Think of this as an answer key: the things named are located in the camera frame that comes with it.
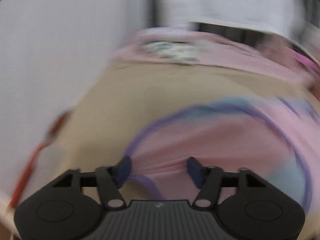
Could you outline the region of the pink garment with purple trim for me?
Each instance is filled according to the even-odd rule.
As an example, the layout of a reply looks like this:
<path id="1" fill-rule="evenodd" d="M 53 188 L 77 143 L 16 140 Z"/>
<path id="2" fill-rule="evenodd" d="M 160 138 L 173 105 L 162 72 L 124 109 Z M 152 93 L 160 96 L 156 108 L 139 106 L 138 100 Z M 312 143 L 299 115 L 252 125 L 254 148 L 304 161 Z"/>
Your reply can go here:
<path id="1" fill-rule="evenodd" d="M 246 167 L 319 211 L 319 113 L 304 99 L 231 98 L 149 124 L 129 144 L 129 179 L 154 199 L 193 200 L 187 160 L 226 172 Z"/>

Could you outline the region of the beige bed sheet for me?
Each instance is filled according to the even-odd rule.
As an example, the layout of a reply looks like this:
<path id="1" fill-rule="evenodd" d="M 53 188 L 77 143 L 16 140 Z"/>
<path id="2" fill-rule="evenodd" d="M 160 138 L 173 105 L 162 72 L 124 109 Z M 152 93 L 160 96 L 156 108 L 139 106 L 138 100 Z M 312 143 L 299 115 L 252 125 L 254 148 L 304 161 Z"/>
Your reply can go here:
<path id="1" fill-rule="evenodd" d="M 303 86 L 234 69 L 116 62 L 76 106 L 57 140 L 45 149 L 29 196 L 69 168 L 114 165 L 149 123 L 185 107 L 229 96 L 299 97 L 316 108 Z"/>

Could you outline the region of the red white strip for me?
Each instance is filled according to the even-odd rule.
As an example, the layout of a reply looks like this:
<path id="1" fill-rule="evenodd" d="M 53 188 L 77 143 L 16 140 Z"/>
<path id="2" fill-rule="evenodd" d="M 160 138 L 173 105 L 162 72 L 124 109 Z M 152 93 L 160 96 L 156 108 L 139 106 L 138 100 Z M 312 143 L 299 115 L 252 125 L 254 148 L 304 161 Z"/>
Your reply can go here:
<path id="1" fill-rule="evenodd" d="M 71 114 L 72 114 L 72 110 L 67 110 L 61 113 L 51 124 L 50 128 L 48 129 L 48 131 L 44 136 L 44 139 L 33 150 L 30 159 L 25 165 L 23 172 L 21 173 L 16 183 L 15 189 L 11 196 L 11 200 L 8 204 L 9 208 L 13 209 L 18 205 L 23 195 L 23 192 L 25 191 L 25 188 L 28 184 L 28 181 L 33 175 L 33 172 L 36 167 L 37 159 L 40 156 L 40 153 L 55 141 L 55 139 L 60 133 L 60 130 L 62 129 L 63 125 L 68 121 Z"/>

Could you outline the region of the white green patterned cloth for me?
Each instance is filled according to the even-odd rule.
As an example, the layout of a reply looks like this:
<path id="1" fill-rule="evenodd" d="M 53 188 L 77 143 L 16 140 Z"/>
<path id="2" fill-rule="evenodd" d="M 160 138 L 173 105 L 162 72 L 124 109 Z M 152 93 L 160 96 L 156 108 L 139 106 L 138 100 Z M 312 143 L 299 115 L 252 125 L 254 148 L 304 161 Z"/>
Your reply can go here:
<path id="1" fill-rule="evenodd" d="M 140 46 L 141 51 L 159 59 L 171 60 L 181 64 L 193 64 L 199 61 L 199 52 L 195 45 L 186 42 L 150 41 Z"/>

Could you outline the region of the pink blanket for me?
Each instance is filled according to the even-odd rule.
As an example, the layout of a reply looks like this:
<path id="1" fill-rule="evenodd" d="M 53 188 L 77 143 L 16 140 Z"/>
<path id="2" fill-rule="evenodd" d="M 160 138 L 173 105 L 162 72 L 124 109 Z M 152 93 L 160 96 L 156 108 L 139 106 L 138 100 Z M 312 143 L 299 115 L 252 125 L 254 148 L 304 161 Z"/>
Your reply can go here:
<path id="1" fill-rule="evenodd" d="M 289 42 L 279 35 L 266 36 L 256 47 L 233 42 L 220 35 L 181 28 L 159 27 L 137 33 L 132 42 L 116 52 L 116 59 L 136 62 L 176 63 L 141 51 L 150 41 L 186 42 L 196 46 L 199 61 L 193 64 L 236 69 L 266 75 L 310 88 L 319 74 L 308 70 L 292 55 Z"/>

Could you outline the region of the magenta cloth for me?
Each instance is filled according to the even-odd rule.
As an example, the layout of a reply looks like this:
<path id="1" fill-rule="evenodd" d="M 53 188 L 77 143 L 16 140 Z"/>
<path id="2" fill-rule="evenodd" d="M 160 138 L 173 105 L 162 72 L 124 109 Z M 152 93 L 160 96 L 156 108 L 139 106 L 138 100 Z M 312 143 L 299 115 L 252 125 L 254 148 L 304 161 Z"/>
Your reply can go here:
<path id="1" fill-rule="evenodd" d="M 306 57 L 306 56 L 304 56 L 294 50 L 291 50 L 291 55 L 296 61 L 298 61 L 300 64 L 302 64 L 305 68 L 315 72 L 316 74 L 319 74 L 318 64 L 313 62 L 311 59 L 309 59 L 308 57 Z"/>

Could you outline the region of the white hanging sheet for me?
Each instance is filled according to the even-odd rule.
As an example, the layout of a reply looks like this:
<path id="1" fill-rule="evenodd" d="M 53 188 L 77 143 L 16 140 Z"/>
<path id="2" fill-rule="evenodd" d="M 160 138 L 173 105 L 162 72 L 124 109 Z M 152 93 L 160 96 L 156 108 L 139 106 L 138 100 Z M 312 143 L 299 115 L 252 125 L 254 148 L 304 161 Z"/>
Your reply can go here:
<path id="1" fill-rule="evenodd" d="M 302 29 L 302 0 L 159 0 L 162 25 L 226 25 L 276 33 L 292 39 Z"/>

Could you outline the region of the black bed frame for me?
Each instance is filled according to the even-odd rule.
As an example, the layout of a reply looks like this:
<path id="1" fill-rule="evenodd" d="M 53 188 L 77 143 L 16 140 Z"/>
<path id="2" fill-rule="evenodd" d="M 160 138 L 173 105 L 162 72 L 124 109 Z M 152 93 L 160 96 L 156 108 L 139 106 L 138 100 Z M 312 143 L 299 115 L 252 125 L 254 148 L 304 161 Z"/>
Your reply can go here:
<path id="1" fill-rule="evenodd" d="M 261 31 L 228 27 L 224 25 L 208 24 L 196 22 L 196 30 L 205 33 L 212 33 L 227 38 L 233 42 L 245 44 L 250 47 L 256 47 L 263 41 L 266 34 Z"/>

